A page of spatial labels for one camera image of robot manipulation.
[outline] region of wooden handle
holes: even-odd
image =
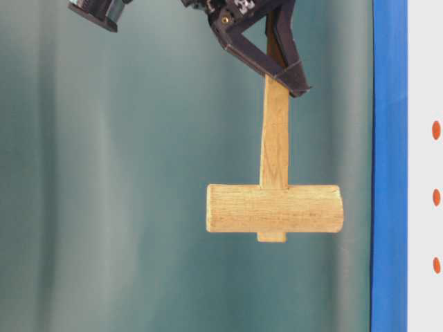
[[[274,33],[274,14],[266,21],[267,52],[281,66],[286,66]],[[260,187],[266,190],[287,189],[289,169],[289,91],[266,75]],[[286,242],[286,233],[258,233],[259,242]]]

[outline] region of orange dot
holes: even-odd
[[[437,257],[434,258],[433,265],[434,265],[434,271],[435,271],[435,273],[439,274],[440,271],[441,271],[441,267],[440,267],[440,261],[438,260]]]
[[[442,129],[440,128],[440,123],[438,121],[434,121],[432,125],[432,136],[434,137],[434,140],[438,140],[441,132]]]
[[[440,191],[435,189],[432,194],[432,200],[434,201],[434,205],[438,206],[440,204]]]

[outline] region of wood grain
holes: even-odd
[[[259,185],[209,185],[209,232],[339,232],[343,204],[335,185],[292,185],[263,190]]]

